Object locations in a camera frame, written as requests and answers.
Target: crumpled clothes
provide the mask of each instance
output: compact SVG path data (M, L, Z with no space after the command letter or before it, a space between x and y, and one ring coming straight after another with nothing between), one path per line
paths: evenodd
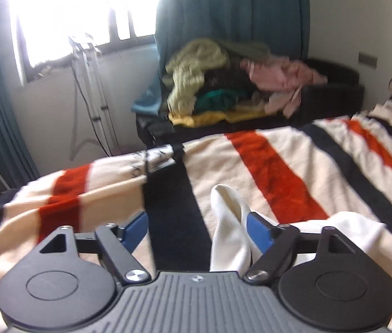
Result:
M230 60L233 60L235 57L244 57L260 62L267 60L271 56L270 48L264 42L233 42L219 39L215 39L215 42L226 50Z
M266 116L264 111L206 111L199 115L176 116L168 114L168 118L173 125L182 125L187 128L207 127L217 124L222 120L229 123L241 122L244 120L258 119Z
M173 74L174 87L168 96L168 108L175 115L191 115L196 93L203 86L204 71L225 66L227 56L210 39L196 39L173 55L165 66Z
M219 89L199 96L194 106L194 113L205 111L227 111L235 106L239 100L247 99L247 93L243 90Z
M268 103L271 94L267 91L255 91L251 95L251 99L239 101L232 110L265 112L265 104Z
M241 68L248 72L250 81L256 84L258 89L277 92L265 105L265 112L268 115L282 110L284 116L289 118L301 104L303 85L327 83L326 76L301 61L290 61L288 57L280 57L264 63L243 59Z
M257 90L256 85L250 81L248 73L239 67L207 70L204 76L205 83L199 89L197 99L210 91L219 89L245 91L248 97L251 97Z

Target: sunlight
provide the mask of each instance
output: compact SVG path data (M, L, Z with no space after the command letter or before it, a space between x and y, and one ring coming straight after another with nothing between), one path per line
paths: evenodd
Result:
M89 33L95 43L109 42L108 12L116 10L120 39L129 38L131 10L137 36L154 34L158 0L10 0L26 39L31 66L71 52L68 36Z

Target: silver screw head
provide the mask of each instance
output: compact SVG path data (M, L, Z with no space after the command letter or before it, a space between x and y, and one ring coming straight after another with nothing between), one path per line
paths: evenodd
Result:
M129 281L140 283L148 279L148 273L145 270L133 269L125 274L125 278Z
M265 270L252 270L247 273L247 278L251 281L265 281L268 279L268 273Z

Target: ribbed gray surface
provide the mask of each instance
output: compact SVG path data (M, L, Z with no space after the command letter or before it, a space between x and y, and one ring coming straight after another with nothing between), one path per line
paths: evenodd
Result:
M201 281L192 278L200 276ZM273 292L236 273L167 273L126 289L114 309L81 330L93 333L321 332L294 318Z

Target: bed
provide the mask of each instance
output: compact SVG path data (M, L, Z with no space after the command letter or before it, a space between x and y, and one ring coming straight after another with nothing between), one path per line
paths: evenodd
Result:
M207 136L100 159L10 190L0 196L0 278L58 226L92 231L140 210L149 233L134 256L150 272L208 271L216 225L210 192L221 183L279 223L339 211L385 223L371 256L392 276L391 96L351 119Z

